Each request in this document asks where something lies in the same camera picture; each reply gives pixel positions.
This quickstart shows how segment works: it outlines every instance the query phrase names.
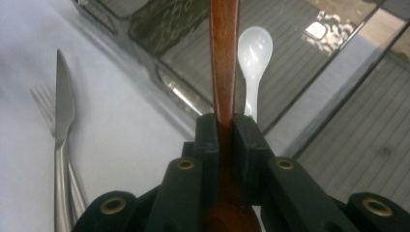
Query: screw hole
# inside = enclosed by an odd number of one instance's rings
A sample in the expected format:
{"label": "screw hole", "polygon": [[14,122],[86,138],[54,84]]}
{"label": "screw hole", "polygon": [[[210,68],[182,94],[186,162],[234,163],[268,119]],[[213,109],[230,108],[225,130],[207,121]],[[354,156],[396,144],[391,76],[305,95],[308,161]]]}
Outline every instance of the screw hole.
{"label": "screw hole", "polygon": [[114,215],[126,208],[127,201],[122,196],[106,199],[100,206],[100,211],[105,215]]}
{"label": "screw hole", "polygon": [[290,160],[287,160],[287,159],[277,160],[277,166],[280,167],[281,169],[285,169],[285,170],[290,170],[293,167],[295,167],[293,162],[291,162]]}
{"label": "screw hole", "polygon": [[195,163],[190,160],[184,159],[178,162],[178,167],[180,169],[188,170],[188,169],[193,168],[194,166],[195,166]]}
{"label": "screw hole", "polygon": [[393,211],[388,205],[374,198],[366,198],[362,201],[362,204],[367,210],[380,217],[393,215]]}

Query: black holder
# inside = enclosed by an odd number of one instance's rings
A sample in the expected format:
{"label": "black holder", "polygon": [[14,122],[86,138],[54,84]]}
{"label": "black holder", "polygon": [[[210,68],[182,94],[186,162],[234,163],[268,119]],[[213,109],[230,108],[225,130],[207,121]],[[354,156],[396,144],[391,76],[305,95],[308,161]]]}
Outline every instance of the black holder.
{"label": "black holder", "polygon": [[[199,117],[195,141],[184,144],[160,186],[138,198],[98,197],[73,232],[201,231],[202,211],[218,200],[219,150],[214,115]],[[295,160],[275,157],[250,117],[235,115],[233,152],[241,202],[261,206],[266,231],[410,231],[410,215],[382,196],[353,194],[347,205],[328,196]]]}

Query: gray floor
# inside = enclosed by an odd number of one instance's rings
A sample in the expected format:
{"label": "gray floor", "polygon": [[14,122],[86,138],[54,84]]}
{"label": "gray floor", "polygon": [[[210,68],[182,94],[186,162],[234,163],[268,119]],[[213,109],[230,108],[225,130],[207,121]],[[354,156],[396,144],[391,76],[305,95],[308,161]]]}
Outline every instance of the gray floor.
{"label": "gray floor", "polygon": [[371,191],[410,211],[410,64],[388,54],[299,157],[331,196]]}

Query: spoon handle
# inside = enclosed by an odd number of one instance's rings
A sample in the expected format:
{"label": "spoon handle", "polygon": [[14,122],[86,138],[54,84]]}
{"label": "spoon handle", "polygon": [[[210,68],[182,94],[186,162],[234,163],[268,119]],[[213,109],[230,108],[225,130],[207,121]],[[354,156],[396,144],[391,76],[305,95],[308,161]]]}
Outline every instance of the spoon handle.
{"label": "spoon handle", "polygon": [[260,78],[247,79],[247,97],[244,114],[250,116],[257,123],[257,97]]}

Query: spoon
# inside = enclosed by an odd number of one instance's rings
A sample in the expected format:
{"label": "spoon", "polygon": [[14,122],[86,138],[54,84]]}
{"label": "spoon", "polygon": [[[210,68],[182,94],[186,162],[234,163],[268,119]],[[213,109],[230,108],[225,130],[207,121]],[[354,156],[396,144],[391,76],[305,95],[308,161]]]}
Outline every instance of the spoon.
{"label": "spoon", "polygon": [[259,26],[245,30],[238,41],[238,60],[247,83],[245,115],[257,122],[257,95],[262,74],[271,60],[273,50],[269,32]]}

